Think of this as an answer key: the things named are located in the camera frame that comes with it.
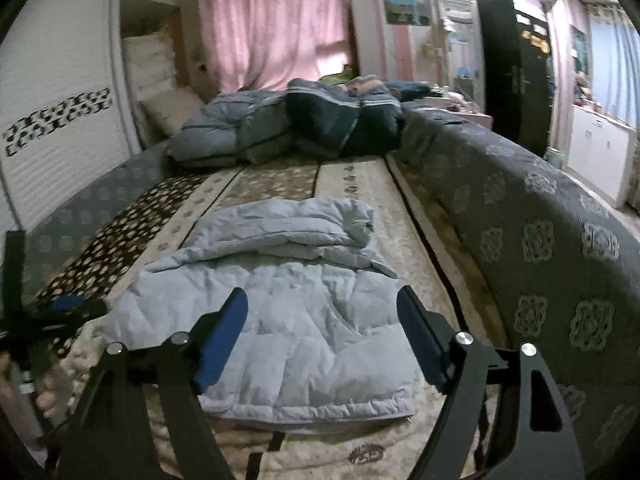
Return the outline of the person's left hand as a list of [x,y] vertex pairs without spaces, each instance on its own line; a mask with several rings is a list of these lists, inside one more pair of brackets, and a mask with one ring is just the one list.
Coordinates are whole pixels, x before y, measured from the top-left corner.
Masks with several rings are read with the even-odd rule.
[[[55,390],[44,386],[36,396],[36,405],[41,414],[50,417],[57,400]],[[18,422],[36,416],[32,401],[21,392],[20,372],[8,352],[1,353],[1,407]]]

